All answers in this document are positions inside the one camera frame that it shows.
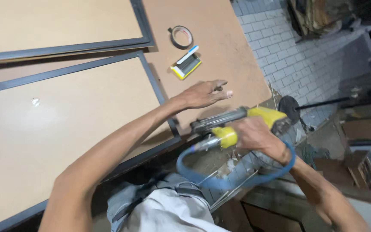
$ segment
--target wrist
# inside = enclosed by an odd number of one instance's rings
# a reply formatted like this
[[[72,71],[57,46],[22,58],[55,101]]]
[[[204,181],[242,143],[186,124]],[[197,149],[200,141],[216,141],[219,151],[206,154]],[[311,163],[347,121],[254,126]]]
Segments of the wrist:
[[[274,137],[270,145],[262,149],[261,152],[283,166],[287,165],[292,157],[290,149],[277,137]]]
[[[168,101],[166,101],[166,104],[171,106],[175,112],[186,110],[188,107],[187,101],[182,98],[178,98],[177,96],[170,98]]]

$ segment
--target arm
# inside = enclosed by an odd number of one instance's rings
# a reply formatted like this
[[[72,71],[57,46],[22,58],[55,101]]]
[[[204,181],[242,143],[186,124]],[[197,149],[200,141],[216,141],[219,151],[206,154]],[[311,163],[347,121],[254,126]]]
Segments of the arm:
[[[96,186],[120,161],[169,117],[230,98],[226,81],[200,82],[165,104],[116,130],[68,166],[54,182],[40,231],[91,231]]]
[[[289,163],[290,151],[279,138],[271,134],[261,117],[244,119],[233,123],[232,127],[238,134],[238,147],[259,150],[283,166]],[[290,173],[327,223],[334,223],[346,232],[369,231],[362,216],[343,194],[301,159],[296,159]]]

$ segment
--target blue air hose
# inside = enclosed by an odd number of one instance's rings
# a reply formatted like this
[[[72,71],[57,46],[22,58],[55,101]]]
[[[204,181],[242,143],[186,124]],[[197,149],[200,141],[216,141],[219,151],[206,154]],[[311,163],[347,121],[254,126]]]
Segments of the blue air hose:
[[[296,152],[289,143],[287,143],[286,141],[283,141],[283,143],[287,146],[287,148],[290,149],[290,152],[291,152],[292,157],[291,157],[289,164],[287,164],[286,166],[284,166],[283,168],[281,168],[280,170],[276,172],[272,172],[270,174],[266,174],[262,176],[253,176],[250,178],[250,180],[247,180],[244,183],[244,186],[255,186],[255,185],[265,183],[265,182],[269,182],[275,178],[278,178],[286,174],[288,171],[290,171],[290,169],[294,166],[294,163],[296,161]],[[194,182],[194,183],[202,182],[200,186],[204,188],[209,188],[209,189],[234,189],[237,186],[239,186],[243,181],[245,181],[243,178],[241,178],[240,180],[229,182],[227,178],[218,179],[218,178],[212,177],[203,182],[203,180],[206,179],[207,176],[194,172],[193,170],[183,165],[184,157],[194,152],[195,152],[195,148],[194,148],[194,145],[192,145],[191,147],[189,147],[188,149],[186,149],[180,154],[177,160],[177,165],[176,165],[178,173],[180,173],[185,178],[189,179],[191,182]]]

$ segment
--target white shirt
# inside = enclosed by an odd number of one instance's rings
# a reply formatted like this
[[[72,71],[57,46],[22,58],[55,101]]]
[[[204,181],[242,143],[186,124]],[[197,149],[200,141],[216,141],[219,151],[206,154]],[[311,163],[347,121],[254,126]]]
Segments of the white shirt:
[[[214,224],[206,201],[179,196],[171,189],[154,190],[122,226],[123,232],[228,231]]]

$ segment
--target brown board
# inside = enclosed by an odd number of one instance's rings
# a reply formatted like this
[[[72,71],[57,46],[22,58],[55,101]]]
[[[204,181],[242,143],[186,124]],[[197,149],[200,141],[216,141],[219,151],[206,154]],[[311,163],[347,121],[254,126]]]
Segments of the brown board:
[[[0,0],[0,52],[142,36],[130,0]]]
[[[0,221],[48,199],[68,165],[159,105],[139,58],[1,90]],[[125,160],[172,137],[164,123]]]
[[[167,97],[172,98],[198,81],[228,80],[225,90],[233,90],[230,99],[208,108],[189,109],[177,115],[180,134],[190,132],[196,118],[211,116],[241,105],[253,107],[269,98],[268,88],[229,0],[143,0],[156,46],[145,53],[160,79]],[[193,34],[202,63],[181,81],[170,65],[186,54],[170,42],[168,28],[182,25]]]
[[[371,140],[371,119],[348,121],[342,127],[349,140]]]

